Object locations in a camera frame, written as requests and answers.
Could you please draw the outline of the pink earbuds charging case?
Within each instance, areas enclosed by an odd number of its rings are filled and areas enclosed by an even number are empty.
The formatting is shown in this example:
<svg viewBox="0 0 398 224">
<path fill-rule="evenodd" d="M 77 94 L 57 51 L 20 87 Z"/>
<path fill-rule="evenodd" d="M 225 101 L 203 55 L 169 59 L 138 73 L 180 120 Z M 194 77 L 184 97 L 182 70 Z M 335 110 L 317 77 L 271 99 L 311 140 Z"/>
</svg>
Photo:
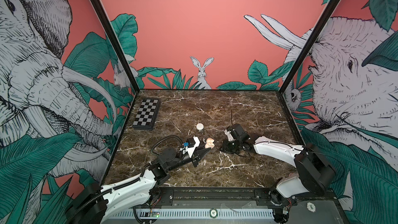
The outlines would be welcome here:
<svg viewBox="0 0 398 224">
<path fill-rule="evenodd" d="M 205 144 L 205 148 L 210 148 L 210 149 L 213 149 L 214 148 L 214 146 L 215 146 L 215 144 L 214 144 L 214 142 L 215 142 L 215 140 L 214 139 L 212 139 L 212 138 L 208 138 L 208 139 L 206 139 L 206 144 Z"/>
</svg>

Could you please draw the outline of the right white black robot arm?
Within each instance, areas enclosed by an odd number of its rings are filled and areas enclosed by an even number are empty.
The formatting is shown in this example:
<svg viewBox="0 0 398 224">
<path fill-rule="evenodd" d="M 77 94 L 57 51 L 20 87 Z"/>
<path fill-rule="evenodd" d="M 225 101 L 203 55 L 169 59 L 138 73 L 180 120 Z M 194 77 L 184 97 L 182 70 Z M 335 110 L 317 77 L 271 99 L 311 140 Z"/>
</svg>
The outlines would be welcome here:
<svg viewBox="0 0 398 224">
<path fill-rule="evenodd" d="M 269 156 L 296 168 L 296 172 L 280 179 L 270 190 L 274 203 L 280 199 L 313 193 L 323 196 L 336 176 L 335 167 L 328 161 L 313 143 L 292 145 L 265 136 L 249 135 L 240 124 L 234 124 L 224 130 L 227 139 L 220 150 L 239 155 L 241 151 Z"/>
</svg>

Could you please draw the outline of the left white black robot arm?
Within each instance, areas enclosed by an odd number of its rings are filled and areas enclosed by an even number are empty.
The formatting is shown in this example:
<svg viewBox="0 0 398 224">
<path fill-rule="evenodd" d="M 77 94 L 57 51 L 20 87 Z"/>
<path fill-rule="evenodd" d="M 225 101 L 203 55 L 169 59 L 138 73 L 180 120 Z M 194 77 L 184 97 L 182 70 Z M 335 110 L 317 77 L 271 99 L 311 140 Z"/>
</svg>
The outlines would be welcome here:
<svg viewBox="0 0 398 224">
<path fill-rule="evenodd" d="M 89 185 L 66 211 L 67 224 L 102 224 L 110 217 L 131 207 L 155 204 L 161 198 L 159 186 L 170 177 L 170 171 L 192 163 L 195 167 L 214 144 L 184 147 L 180 152 L 164 149 L 137 175 L 118 183 Z"/>
</svg>

